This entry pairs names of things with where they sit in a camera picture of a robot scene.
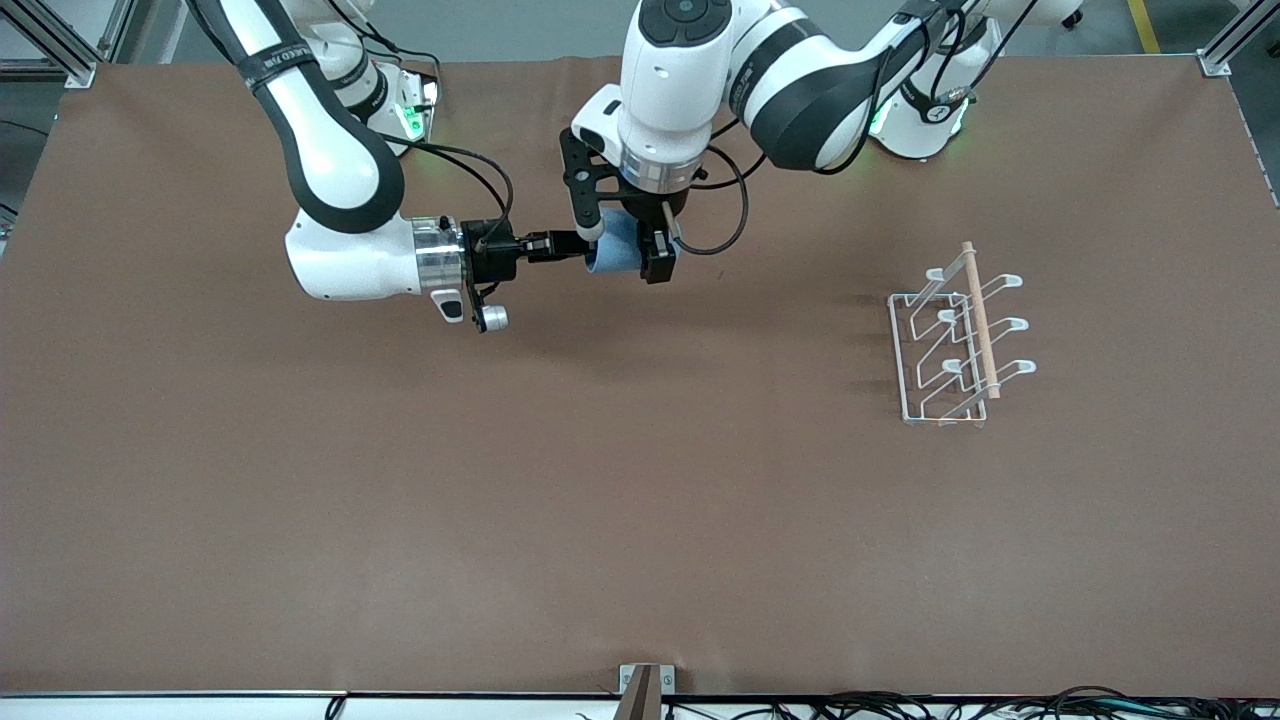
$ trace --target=wooden dowel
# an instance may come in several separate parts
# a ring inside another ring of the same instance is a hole
[[[987,327],[987,305],[982,300],[982,281],[978,278],[978,260],[974,259],[972,242],[960,246],[964,250],[964,272],[969,277],[969,302],[973,304],[973,322],[978,325],[978,352],[982,354],[983,386],[989,387],[987,397],[1000,400],[1000,383],[996,380],[996,355],[991,347],[991,328]]]

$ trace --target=brown table surface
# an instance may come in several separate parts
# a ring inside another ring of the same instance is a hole
[[[449,65],[435,140],[570,227],[616,60]],[[228,67],[70,92],[3,275],[0,685],[1280,694],[1280,217],[1190,58],[1001,61],[945,154],[772,168],[676,279],[524,268],[512,328],[305,296]],[[726,147],[744,161],[748,140]],[[492,213],[412,154],[406,214]],[[712,167],[719,177],[722,168]],[[733,191],[699,193],[691,242]],[[1039,373],[897,413],[884,297],[961,241]]]

